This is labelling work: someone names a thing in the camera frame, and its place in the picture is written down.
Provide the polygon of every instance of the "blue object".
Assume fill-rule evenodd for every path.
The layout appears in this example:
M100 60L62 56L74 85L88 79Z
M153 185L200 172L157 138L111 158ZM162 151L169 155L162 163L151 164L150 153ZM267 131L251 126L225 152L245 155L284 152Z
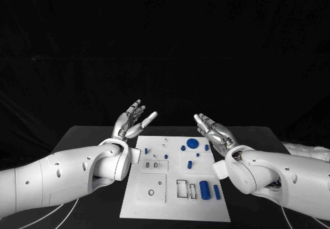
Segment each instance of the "blue object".
M190 168L192 168L192 166L193 166L193 162L192 162L192 161L189 161L189 162L187 162L187 168L190 169Z
M202 199L208 200L211 199L211 190L209 190L209 184L208 181L200 181L199 182L199 187L200 187L200 194L202 194Z
M218 185L213 185L213 188L215 188L215 197L216 197L216 199L221 199L221 193L219 193Z
M192 149L196 149L198 148L198 140L195 138L187 139L187 146Z

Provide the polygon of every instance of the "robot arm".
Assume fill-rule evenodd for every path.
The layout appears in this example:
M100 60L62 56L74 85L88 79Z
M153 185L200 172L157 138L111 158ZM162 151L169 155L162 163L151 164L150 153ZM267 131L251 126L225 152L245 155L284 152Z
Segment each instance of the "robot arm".
M121 114L113 136L98 146L56 152L23 167L0 171L0 218L65 204L125 178L141 153L128 147L127 139L141 133L157 116L153 112L133 126L146 108L138 107L140 102Z
M203 114L195 115L195 119L202 135L213 145L223 144L218 139L231 132L226 135L219 133L213 128L216 125L209 125L213 121ZM212 165L218 179L229 177L244 194L264 197L280 206L330 220L330 164L326 161L257 151L239 144L218 148L225 154L225 160ZM281 182L281 186L271 186L274 182Z

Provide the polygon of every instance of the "white pegboard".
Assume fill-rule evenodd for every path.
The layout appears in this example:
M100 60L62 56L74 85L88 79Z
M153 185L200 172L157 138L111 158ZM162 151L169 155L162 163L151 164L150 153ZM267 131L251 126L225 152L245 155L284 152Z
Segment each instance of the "white pegboard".
M128 177L124 202L121 206L120 217L134 219L172 219L190 221L231 222L229 213L225 204L221 182L216 179L211 165L215 163L211 149L205 151L205 145L209 141L205 137L193 137L199 141L199 147L190 149L186 145L190 137L177 136L138 136L136 147L141 149L140 163L146 160L167 161L167 171L143 169L143 165L133 164ZM192 160L193 167L187 168L187 161ZM157 180L164 179L166 185L157 186ZM177 198L177 180L186 180L189 198ZM205 180L209 183L211 199L203 200L200 196L199 182ZM190 184L195 184L196 200L192 200ZM215 197L213 185L218 185L221 200ZM149 191L156 189L150 198ZM137 200L138 197L149 198L146 201Z

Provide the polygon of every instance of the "white cable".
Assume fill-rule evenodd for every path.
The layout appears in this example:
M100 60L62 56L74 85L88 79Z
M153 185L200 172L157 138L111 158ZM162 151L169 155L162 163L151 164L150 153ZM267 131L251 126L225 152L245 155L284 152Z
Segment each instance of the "white cable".
M313 219L314 219L326 228L330 229L330 227L329 227L317 218L313 217Z
M281 208L283 208L283 211L284 211L284 207L283 207L283 206L281 206ZM284 216L285 216L285 219L287 219L285 212L284 212ZM288 222L288 219L287 219L287 223L288 223L288 225L290 225L290 228L293 229L291 224L290 224L290 222Z
M79 198L76 199L76 202L78 202L78 200L79 200ZM75 205L76 205L76 202L75 202ZM75 208L75 205L74 205L74 207L72 207L72 209L71 209L71 212L72 212L72 210L74 210L74 208ZM69 212L68 216L65 217L62 223L65 222L66 218L69 217L71 212ZM61 227L62 223L58 225L58 227L56 227L55 229L58 229L58 228Z
M29 227L32 224L38 223L40 220L43 220L49 215L53 214L55 211L58 211L58 209L62 207L64 205L61 205L48 215L45 215L40 219L38 219L33 223L28 224L26 226L20 227L19 229L23 229L26 227Z

